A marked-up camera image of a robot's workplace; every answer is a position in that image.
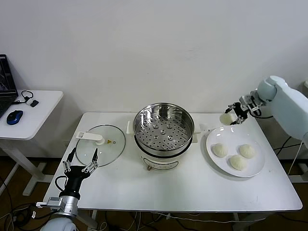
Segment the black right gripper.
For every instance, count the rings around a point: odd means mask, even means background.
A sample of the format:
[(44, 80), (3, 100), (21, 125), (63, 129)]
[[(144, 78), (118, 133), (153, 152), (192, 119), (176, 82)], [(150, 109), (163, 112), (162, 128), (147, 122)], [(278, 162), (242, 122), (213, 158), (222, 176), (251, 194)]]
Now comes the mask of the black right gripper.
[(237, 115), (237, 118), (233, 122), (231, 122), (230, 125), (242, 124), (248, 118), (248, 110), (244, 110), (240, 102), (228, 105), (228, 108), (225, 110), (225, 113), (230, 112), (234, 112)]

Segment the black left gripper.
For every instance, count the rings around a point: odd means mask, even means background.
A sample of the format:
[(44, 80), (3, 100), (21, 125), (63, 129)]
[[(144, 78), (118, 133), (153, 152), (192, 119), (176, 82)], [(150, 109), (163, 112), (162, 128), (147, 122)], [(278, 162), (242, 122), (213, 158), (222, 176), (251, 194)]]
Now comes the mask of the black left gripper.
[(64, 190), (59, 195), (80, 195), (79, 190), (82, 181), (90, 176), (90, 172), (93, 172), (98, 165), (98, 149), (96, 148), (92, 157), (91, 162), (86, 166), (71, 166), (76, 147), (73, 148), (71, 153), (68, 155), (66, 161), (63, 161), (64, 171), (67, 171), (65, 175), (68, 180), (64, 187)]

